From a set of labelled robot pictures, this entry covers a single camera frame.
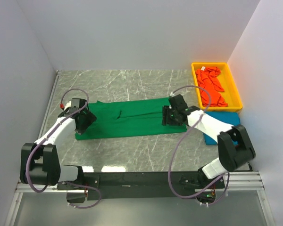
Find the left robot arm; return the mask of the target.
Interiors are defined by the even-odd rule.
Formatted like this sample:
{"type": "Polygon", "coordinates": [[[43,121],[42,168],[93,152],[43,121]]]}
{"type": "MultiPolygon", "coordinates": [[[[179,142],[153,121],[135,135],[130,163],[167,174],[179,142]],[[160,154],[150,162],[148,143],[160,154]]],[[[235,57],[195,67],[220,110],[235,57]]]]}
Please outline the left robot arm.
{"type": "Polygon", "coordinates": [[[54,125],[38,140],[25,143],[21,150],[20,180],[23,184],[54,186],[64,181],[81,181],[81,166],[60,165],[58,149],[76,132],[83,134],[96,121],[87,100],[73,98],[54,125]]]}

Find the green t-shirt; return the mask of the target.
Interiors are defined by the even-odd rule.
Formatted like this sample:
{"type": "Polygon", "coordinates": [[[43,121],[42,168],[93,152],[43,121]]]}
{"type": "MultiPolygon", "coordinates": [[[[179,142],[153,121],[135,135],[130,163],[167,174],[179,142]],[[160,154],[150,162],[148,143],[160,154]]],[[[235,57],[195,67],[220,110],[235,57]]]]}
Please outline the green t-shirt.
{"type": "Polygon", "coordinates": [[[83,134],[75,134],[76,140],[118,137],[150,136],[183,133],[182,126],[163,126],[163,106],[168,98],[104,103],[89,103],[90,111],[97,120],[83,134]]]}

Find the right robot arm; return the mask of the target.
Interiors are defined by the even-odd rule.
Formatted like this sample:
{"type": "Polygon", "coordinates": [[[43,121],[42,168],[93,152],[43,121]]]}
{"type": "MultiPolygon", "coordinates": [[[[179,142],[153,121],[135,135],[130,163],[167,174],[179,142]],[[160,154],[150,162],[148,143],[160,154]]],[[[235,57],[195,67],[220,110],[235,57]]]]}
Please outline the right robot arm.
{"type": "Polygon", "coordinates": [[[168,99],[163,106],[162,125],[193,127],[211,137],[218,147],[218,157],[198,169],[197,180],[206,185],[219,175],[234,172],[253,160],[256,153],[247,130],[208,115],[196,106],[189,107],[182,95],[168,99]]]}

